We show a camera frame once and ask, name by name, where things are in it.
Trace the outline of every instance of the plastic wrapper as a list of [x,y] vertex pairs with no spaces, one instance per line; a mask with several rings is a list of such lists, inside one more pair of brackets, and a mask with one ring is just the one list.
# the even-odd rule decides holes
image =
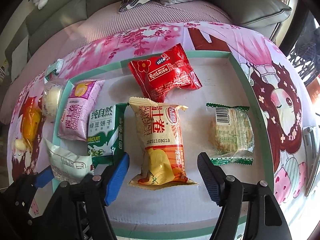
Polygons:
[[143,95],[155,102],[164,102],[167,93],[174,87],[193,90],[202,87],[181,44],[158,57],[133,60],[129,68]]
[[46,138],[49,162],[54,177],[70,184],[80,183],[87,175],[93,175],[93,165],[90,156],[76,155],[60,146],[53,145]]
[[63,66],[63,59],[57,59],[54,63],[47,67],[47,70],[44,75],[44,84],[47,84],[48,81],[54,79],[60,73]]
[[141,174],[129,184],[151,190],[196,184],[186,176],[178,115],[179,109],[187,107],[136,97],[129,99],[129,105],[135,113],[144,156]]
[[68,140],[87,141],[89,115],[104,80],[82,80],[75,84],[62,113],[58,136]]
[[254,138],[248,117],[247,106],[223,106],[207,103],[207,110],[212,115],[209,128],[209,141],[218,150],[210,155],[215,165],[253,162]]
[[105,105],[90,113],[88,128],[88,155],[94,167],[113,165],[124,154],[124,111],[128,103]]
[[36,138],[41,117],[41,109],[38,106],[38,102],[36,102],[36,98],[28,98],[23,109],[20,131],[23,141],[30,152],[33,149],[33,141]]
[[42,96],[42,114],[53,121],[56,119],[61,95],[65,86],[66,80],[60,78],[50,80],[44,85]]

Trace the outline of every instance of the orange candy wrapper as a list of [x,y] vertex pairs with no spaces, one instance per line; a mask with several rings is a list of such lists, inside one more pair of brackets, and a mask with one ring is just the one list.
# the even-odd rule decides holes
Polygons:
[[137,134],[144,156],[141,174],[129,184],[151,190],[196,184],[187,178],[184,167],[178,110],[185,111],[187,107],[136,97],[129,99],[129,105],[136,116]]
[[20,131],[25,144],[31,152],[41,117],[41,109],[36,105],[35,98],[28,98],[23,110]]

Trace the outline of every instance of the pink swiss roll package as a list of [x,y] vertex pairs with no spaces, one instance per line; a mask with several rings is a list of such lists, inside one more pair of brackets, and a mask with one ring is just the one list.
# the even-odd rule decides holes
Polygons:
[[68,140],[87,140],[88,120],[104,80],[75,83],[63,111],[58,136]]

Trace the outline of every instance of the pink bedsheet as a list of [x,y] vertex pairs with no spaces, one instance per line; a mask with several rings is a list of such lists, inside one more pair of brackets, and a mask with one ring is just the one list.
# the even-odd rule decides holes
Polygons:
[[42,45],[9,87],[1,106],[0,121],[4,124],[10,122],[22,89],[49,64],[92,41],[133,28],[165,22],[209,21],[231,24],[226,13],[204,0],[170,6],[150,1],[123,13],[118,13],[119,6],[120,2],[102,8],[86,21],[61,30]]
[[[301,129],[316,125],[306,87],[283,53],[261,34],[214,22],[150,25],[101,38],[64,57],[60,76],[71,78],[101,65],[141,55],[159,53],[181,43],[185,50],[232,52],[258,100],[274,164],[274,194],[290,226],[302,214],[307,198],[307,156]],[[22,108],[27,97],[41,97],[44,74],[20,94],[12,116],[7,149],[10,180],[20,174],[40,172],[49,165],[43,137],[52,138],[53,124],[39,124],[33,152],[21,153],[12,142],[21,138]]]

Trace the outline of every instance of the red snack wrapper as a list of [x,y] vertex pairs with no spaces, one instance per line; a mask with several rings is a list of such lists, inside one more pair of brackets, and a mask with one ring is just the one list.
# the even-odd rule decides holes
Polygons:
[[202,87],[180,43],[159,57],[133,60],[129,68],[143,95],[158,103],[163,103],[174,87],[193,90]]

